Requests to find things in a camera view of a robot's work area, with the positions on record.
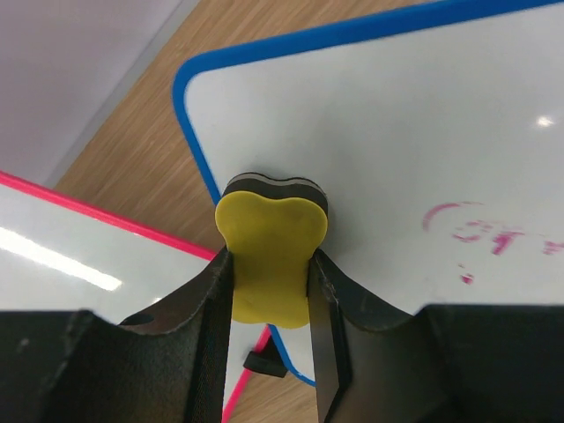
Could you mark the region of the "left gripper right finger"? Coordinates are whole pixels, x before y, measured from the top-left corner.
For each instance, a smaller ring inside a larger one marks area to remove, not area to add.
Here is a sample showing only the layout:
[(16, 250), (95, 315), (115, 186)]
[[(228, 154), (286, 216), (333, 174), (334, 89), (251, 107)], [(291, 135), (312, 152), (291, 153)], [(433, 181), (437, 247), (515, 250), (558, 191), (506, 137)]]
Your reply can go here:
[(560, 422), (560, 306), (431, 304), (409, 315), (322, 251), (308, 268), (322, 422)]

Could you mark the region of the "blue framed whiteboard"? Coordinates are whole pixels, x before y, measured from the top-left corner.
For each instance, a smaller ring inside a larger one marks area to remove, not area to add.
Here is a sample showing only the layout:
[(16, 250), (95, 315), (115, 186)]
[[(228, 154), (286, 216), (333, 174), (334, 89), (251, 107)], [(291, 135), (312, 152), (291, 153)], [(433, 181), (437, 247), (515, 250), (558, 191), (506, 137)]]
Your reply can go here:
[(438, 1), (211, 51), (174, 110), (213, 200), (329, 199), (323, 251), (408, 313), (563, 301), (563, 4)]

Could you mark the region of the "yellow bone-shaped eraser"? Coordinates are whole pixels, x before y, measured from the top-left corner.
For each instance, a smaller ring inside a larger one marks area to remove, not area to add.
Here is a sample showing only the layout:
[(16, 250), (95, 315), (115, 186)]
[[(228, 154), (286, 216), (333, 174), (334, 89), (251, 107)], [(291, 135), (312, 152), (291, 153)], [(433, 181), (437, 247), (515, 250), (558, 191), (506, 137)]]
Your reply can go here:
[(233, 318), (283, 329), (308, 324), (308, 266), (328, 231), (328, 199), (301, 177), (236, 175), (215, 210), (234, 265)]

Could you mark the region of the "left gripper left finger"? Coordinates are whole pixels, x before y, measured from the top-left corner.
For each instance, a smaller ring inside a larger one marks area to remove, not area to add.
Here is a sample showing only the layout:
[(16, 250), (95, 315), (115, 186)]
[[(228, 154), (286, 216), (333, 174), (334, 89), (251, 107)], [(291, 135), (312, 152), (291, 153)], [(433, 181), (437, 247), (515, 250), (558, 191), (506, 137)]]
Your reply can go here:
[(221, 251), (120, 324), (88, 310), (4, 311), (2, 421), (220, 421), (232, 298)]

